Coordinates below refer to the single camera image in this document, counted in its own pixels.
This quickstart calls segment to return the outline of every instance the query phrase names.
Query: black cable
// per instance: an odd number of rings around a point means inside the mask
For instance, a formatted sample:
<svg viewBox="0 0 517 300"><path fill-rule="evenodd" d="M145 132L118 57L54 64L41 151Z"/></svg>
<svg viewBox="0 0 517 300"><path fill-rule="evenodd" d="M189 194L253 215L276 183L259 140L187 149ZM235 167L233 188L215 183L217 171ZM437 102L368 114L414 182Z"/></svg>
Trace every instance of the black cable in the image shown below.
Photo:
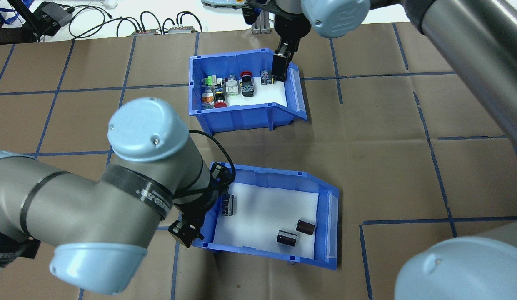
<svg viewBox="0 0 517 300"><path fill-rule="evenodd" d="M162 28L159 28L160 32L162 34L166 34L167 32L169 32L169 29L165 28L165 23L167 21L171 21L171 23L173 24L173 28L175 28L175 22L173 22L173 19L171 19L170 17L165 19L163 22L162 22Z"/></svg>
<svg viewBox="0 0 517 300"><path fill-rule="evenodd" d="M187 11L181 11L181 12L178 12L178 13L177 13L177 15L176 15L176 17L175 17L175 21L177 22L177 26L179 25L179 15L180 15L181 13L185 13L185 12L187 12Z"/></svg>
<svg viewBox="0 0 517 300"><path fill-rule="evenodd" d="M195 20L197 21L197 23L199 24L199 30L201 30L201 32L203 32L203 26L201 25L201 21L199 21L199 18L194 15L192 12L189 12L189 11L185 11L182 15L180 15L180 24L182 25L182 18L185 16L185 15L192 15Z"/></svg>
<svg viewBox="0 0 517 300"><path fill-rule="evenodd" d="M68 31L70 32L71 36L73 36L72 40L75 40L76 38L89 38L90 36L93 36L95 35L97 32L99 32L102 28L102 25L106 24L106 16L107 15L108 17L110 17L110 19L112 19L112 15L110 15L110 13L108 13L108 11L104 10L103 8L100 8L100 7L97 7L97 6L91 6L91 5L76 5L76 6L72 6L73 8L81 8L74 16L73 16L73 19L71 19L70 23L68 24ZM74 35L73 32L71 32L71 25L73 24L73 21L77 18L77 16L85 11L85 10L89 10L89 9L93 9L93 10L96 10L98 12L100 12L102 14L102 23L100 25L97 25L95 27L93 27L92 29L90 29L89 31L87 32L84 32L83 34L80 34L80 35ZM97 29L96 31L92 32L91 34L87 35L87 36L83 36L84 34L92 31L93 29Z"/></svg>
<svg viewBox="0 0 517 300"><path fill-rule="evenodd" d="M182 198L186 196L191 196L195 194L204 194L213 192L214 190L221 190L223 188L228 188L228 186L234 182L234 179L236 179L236 168L234 167L234 163L232 162L232 159L230 159L230 156L226 152L226 150L223 148L222 144L218 142L216 138L214 138L212 135L209 135L206 132L200 131L200 130L190 130L190 133L197 133L199 135L204 135L205 137L211 139L217 146L220 148L221 152L223 152L224 156L226 157L228 163L230 163L230 170L232 171L232 178L230 178L228 181L213 187L207 187L207 188L201 188L199 190L189 190L188 192L183 192L182 194L174 195L175 198Z"/></svg>
<svg viewBox="0 0 517 300"><path fill-rule="evenodd" d="M120 30L120 25L121 25L121 22L123 21L129 21L133 26L134 26L134 32L135 33L138 33L138 27L136 27L136 24L134 24L134 22L132 22L131 20L129 20L129 18L131 17L122 17L120 22L117 24L117 28L116 28L116 38L119 38L119 30Z"/></svg>
<svg viewBox="0 0 517 300"><path fill-rule="evenodd" d="M140 24L140 22L138 22L138 20L135 17L124 17L123 19L133 19L134 22L136 22L136 25L138 25L138 30L142 29L142 25Z"/></svg>
<svg viewBox="0 0 517 300"><path fill-rule="evenodd" d="M94 34L96 34L99 30L101 30L101 28L103 27L103 25L106 25L106 24L111 23L111 22L113 22L113 21L119 21L119 20L123 20L123 18L122 18L122 17L118 17L117 19L111 19L111 20L109 20L109 21L103 22L103 23L101 23L101 24L99 24L99 25L97 25L97 26L94 26L93 28L88 29L87 31L85 31L85 32L83 32L83 33L81 33L81 34L79 34L78 36L75 36L75 37L74 37L74 38L72 38L71 40L75 40L75 39L77 39L77 38L89 38L90 36L93 36ZM94 33L92 33L92 34L90 34L90 35L87 35L87 36L83 36L83 35L85 35L85 34L87 34L87 33L91 32L93 29L96 29L97 27L99 27L99 29L97 29L97 30L96 30L96 32L94 32Z"/></svg>
<svg viewBox="0 0 517 300"><path fill-rule="evenodd" d="M155 20L157 21L157 23L158 23L158 25L159 25L159 26L158 26L158 28L162 28L162 27L160 26L160 21L159 21L159 19L157 18L157 16L156 16L154 13L152 13L152 12L150 12L150 11L142 11L142 13L140 13L140 23L142 24L142 30L144 30L144 32L145 32L145 25L144 25L144 21L142 21L142 16L144 15L144 13L150 13L150 14L155 18Z"/></svg>

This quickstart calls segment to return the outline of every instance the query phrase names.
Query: power strip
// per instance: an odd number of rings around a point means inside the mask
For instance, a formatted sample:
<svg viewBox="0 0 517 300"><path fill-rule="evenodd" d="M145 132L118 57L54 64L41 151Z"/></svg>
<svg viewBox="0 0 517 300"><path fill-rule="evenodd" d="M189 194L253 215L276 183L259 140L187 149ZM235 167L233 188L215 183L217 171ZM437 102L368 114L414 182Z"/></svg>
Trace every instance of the power strip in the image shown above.
<svg viewBox="0 0 517 300"><path fill-rule="evenodd" d="M176 33L191 33L195 31L193 26L184 26L180 28L171 28L167 31L166 34L176 34ZM157 29L146 29L145 32L133 32L130 36L139 36L139 35L159 35L160 32Z"/></svg>

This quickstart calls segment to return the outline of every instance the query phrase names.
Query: electrical component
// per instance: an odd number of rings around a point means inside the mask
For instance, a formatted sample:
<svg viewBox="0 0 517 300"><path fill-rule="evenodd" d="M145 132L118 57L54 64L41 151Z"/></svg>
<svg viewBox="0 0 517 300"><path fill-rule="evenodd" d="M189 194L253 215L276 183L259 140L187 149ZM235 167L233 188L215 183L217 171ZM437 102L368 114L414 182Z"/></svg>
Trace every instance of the electrical component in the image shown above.
<svg viewBox="0 0 517 300"><path fill-rule="evenodd" d="M267 84L273 84L274 80L272 77L270 77L270 71L268 70L262 70L260 72L260 83L267 85Z"/></svg>
<svg viewBox="0 0 517 300"><path fill-rule="evenodd" d="M231 74L225 80L225 92L227 93L227 95L238 95L240 93L238 87L238 79L236 78L236 75Z"/></svg>
<svg viewBox="0 0 517 300"><path fill-rule="evenodd" d="M314 228L316 226L314 224L310 224L309 222L305 222L303 220L299 220L297 222L296 231L306 233L308 235L314 234Z"/></svg>
<svg viewBox="0 0 517 300"><path fill-rule="evenodd" d="M249 71L243 71L240 74L240 77L242 78L242 82L240 83L240 86L242 88L242 95L244 98L247 97L253 97L255 94L255 88L253 87L253 81L252 81L252 73Z"/></svg>
<svg viewBox="0 0 517 300"><path fill-rule="evenodd" d="M225 194L222 198L222 216L232 216L234 214L234 195Z"/></svg>
<svg viewBox="0 0 517 300"><path fill-rule="evenodd" d="M215 108L226 108L225 88L223 85L214 88L214 102Z"/></svg>
<svg viewBox="0 0 517 300"><path fill-rule="evenodd" d="M201 94L201 102L203 103L203 108L205 109L214 107L214 93L210 85L207 85Z"/></svg>
<svg viewBox="0 0 517 300"><path fill-rule="evenodd" d="M297 234L284 230L279 230L277 235L277 243L294 247L297 242Z"/></svg>

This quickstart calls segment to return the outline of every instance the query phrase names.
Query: light blue joint cap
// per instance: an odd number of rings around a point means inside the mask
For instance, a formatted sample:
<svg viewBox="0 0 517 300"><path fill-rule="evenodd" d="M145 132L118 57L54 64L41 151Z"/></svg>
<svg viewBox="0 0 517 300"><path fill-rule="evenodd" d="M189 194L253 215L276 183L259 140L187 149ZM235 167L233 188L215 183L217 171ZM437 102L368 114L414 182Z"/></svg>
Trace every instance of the light blue joint cap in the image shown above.
<svg viewBox="0 0 517 300"><path fill-rule="evenodd" d="M357 29L371 6L370 0L302 0L301 8L312 28L324 38L339 38Z"/></svg>
<svg viewBox="0 0 517 300"><path fill-rule="evenodd" d="M0 150L0 159L14 158L14 157L34 159L34 157L30 157L28 155L17 154L17 153L14 153L14 152L8 152L8 151Z"/></svg>
<svg viewBox="0 0 517 300"><path fill-rule="evenodd" d="M517 247L486 237L457 237L411 258L395 300L517 300Z"/></svg>
<svg viewBox="0 0 517 300"><path fill-rule="evenodd" d="M71 285L116 295L129 285L146 254L147 249L136 245L65 244L55 249L49 271Z"/></svg>
<svg viewBox="0 0 517 300"><path fill-rule="evenodd" d="M108 123L107 136L121 159L150 162L182 149L189 133L171 105L155 97L142 97L114 113Z"/></svg>

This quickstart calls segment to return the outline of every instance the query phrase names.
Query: blue storage bin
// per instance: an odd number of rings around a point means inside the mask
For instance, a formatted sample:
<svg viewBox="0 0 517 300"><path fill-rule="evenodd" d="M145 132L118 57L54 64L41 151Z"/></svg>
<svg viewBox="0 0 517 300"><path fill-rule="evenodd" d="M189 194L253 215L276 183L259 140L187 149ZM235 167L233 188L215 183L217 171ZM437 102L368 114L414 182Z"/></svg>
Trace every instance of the blue storage bin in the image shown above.
<svg viewBox="0 0 517 300"><path fill-rule="evenodd" d="M227 78L230 74L240 75L249 70L253 76L262 70L269 70L273 61L273 51L258 49L214 55L190 57L190 85L188 112L195 116L203 131L219 133L239 129L274 127L290 124L295 117L307 121L304 99L302 97L299 68L290 63L285 81L287 107L277 103L264 103L245 106L229 106L204 110L201 103L201 80L209 75ZM255 83L257 90L260 83Z"/></svg>
<svg viewBox="0 0 517 300"><path fill-rule="evenodd" d="M337 243L338 243L338 188L314 177L306 172L268 169L262 167L250 167L235 165L237 176L235 183L251 184L263 188L282 188L285 190L300 190L318 194L317 198L317 223L314 230L314 258L306 258L277 252L257 250L254 247L235 247L233 245L220 245L213 243L216 233L216 225L220 216L222 200L218 200L210 209L205 218L205 224L201 228L203 240L195 240L194 247L200 247L213 251L229 251L243 254L277 258L288 262L299 262L315 265L331 270L337 267ZM238 214L238 199L236 199L236 213Z"/></svg>

